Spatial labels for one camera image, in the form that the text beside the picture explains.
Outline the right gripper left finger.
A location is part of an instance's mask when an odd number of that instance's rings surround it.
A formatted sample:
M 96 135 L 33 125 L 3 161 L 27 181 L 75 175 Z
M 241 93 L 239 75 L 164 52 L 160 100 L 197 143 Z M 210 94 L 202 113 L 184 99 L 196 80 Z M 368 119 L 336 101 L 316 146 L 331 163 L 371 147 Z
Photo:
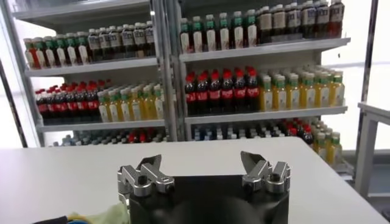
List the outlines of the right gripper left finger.
M 118 193 L 132 194 L 136 197 L 148 197 L 154 190 L 161 194 L 170 194 L 175 189 L 175 179 L 160 171 L 162 155 L 146 157 L 137 167 L 121 166 L 117 172 Z

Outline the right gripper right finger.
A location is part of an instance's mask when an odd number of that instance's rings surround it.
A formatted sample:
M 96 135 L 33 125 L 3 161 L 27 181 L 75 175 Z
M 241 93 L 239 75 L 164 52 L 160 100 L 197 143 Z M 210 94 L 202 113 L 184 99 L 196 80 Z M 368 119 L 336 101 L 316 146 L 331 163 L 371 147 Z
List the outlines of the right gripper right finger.
M 291 168 L 287 162 L 272 164 L 259 154 L 241 151 L 241 161 L 247 172 L 242 176 L 242 187 L 247 193 L 266 191 L 272 194 L 289 192 Z

